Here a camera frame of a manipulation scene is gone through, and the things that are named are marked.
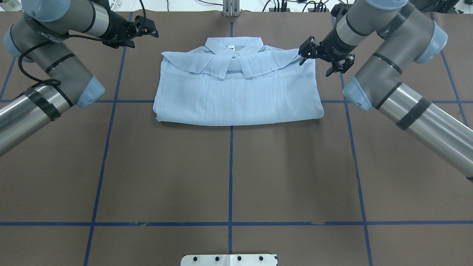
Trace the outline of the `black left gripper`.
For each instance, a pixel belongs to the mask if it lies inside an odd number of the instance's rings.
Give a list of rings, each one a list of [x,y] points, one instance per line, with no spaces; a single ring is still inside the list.
[[[132,39],[144,35],[159,37],[153,20],[145,16],[136,16],[134,21],[128,21],[117,13],[111,13],[108,28],[102,35],[102,43],[114,49],[135,48]]]

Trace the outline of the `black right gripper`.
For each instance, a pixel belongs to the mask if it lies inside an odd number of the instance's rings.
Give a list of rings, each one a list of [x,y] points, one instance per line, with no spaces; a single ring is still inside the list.
[[[355,62],[355,55],[349,53],[352,50],[353,47],[345,44],[334,31],[321,42],[310,36],[299,47],[299,65],[303,65],[307,59],[322,59],[331,64],[326,77],[336,72],[344,74]]]

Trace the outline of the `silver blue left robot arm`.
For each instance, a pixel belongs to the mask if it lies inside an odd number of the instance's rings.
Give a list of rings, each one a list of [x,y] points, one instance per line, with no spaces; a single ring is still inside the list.
[[[65,40],[81,38],[117,49],[134,48],[136,37],[159,37],[146,13],[127,20],[108,0],[24,0],[22,6],[22,17],[3,42],[34,84],[1,109],[1,155],[70,108],[87,108],[105,94]]]

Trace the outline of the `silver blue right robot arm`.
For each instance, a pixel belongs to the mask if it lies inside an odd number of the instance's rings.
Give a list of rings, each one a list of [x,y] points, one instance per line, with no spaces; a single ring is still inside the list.
[[[324,40],[301,44],[300,63],[319,58],[331,63],[326,76],[345,73],[353,50],[372,33],[383,42],[344,86],[344,97],[364,111],[380,111],[471,181],[472,130],[400,81],[412,63],[430,61],[448,41],[408,0],[356,0]]]

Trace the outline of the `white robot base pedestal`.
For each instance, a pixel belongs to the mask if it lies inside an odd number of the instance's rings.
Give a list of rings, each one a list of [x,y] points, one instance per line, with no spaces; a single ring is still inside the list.
[[[273,254],[206,254],[185,255],[181,266],[278,266]]]

